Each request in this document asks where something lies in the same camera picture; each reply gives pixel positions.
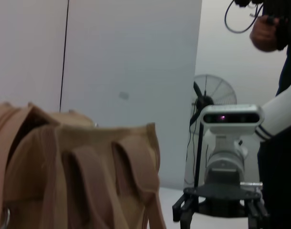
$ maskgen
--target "hand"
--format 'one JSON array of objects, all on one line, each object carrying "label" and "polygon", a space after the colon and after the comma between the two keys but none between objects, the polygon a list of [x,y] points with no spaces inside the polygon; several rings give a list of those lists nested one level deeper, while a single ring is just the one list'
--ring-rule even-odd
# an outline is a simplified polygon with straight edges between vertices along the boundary
[{"label": "hand", "polygon": [[274,19],[274,24],[267,23],[268,15],[258,17],[250,34],[254,46],[264,52],[277,50],[276,29],[279,19]]}]

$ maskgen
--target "brown bag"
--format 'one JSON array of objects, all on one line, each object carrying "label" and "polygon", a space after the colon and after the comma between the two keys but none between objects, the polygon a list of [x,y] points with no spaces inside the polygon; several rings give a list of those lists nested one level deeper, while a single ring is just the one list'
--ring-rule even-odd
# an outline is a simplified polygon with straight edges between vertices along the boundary
[{"label": "brown bag", "polygon": [[159,164],[153,124],[94,128],[75,112],[2,104],[0,228],[164,229]]}]

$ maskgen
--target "bag handle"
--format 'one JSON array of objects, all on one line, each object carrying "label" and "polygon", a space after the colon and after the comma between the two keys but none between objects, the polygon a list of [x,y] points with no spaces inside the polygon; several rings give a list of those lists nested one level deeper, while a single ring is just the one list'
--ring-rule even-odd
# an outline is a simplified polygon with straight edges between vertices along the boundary
[{"label": "bag handle", "polygon": [[63,153],[62,159],[68,188],[68,218],[72,228],[79,228],[91,218],[94,228],[115,229],[114,209],[104,170],[94,149],[83,146]]},{"label": "bag handle", "polygon": [[148,151],[148,145],[140,136],[129,136],[113,143],[118,156],[127,159],[133,181],[146,213],[151,229],[166,229],[159,201],[159,178]]}]

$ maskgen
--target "electric fan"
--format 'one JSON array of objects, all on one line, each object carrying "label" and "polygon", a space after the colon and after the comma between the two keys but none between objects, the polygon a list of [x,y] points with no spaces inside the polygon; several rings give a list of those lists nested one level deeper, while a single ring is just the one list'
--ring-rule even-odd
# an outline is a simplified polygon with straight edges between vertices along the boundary
[{"label": "electric fan", "polygon": [[192,97],[192,109],[190,133],[199,135],[197,120],[202,109],[207,105],[230,105],[237,104],[236,93],[232,86],[220,77],[202,74],[194,78],[194,90]]}]

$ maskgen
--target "metal ring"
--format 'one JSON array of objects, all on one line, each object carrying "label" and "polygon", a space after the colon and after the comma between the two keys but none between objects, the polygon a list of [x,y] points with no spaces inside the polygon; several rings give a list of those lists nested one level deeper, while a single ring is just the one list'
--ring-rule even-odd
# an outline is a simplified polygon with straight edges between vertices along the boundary
[{"label": "metal ring", "polygon": [[9,208],[4,210],[4,214],[5,214],[5,220],[0,229],[6,229],[10,223],[11,211],[9,210]]}]

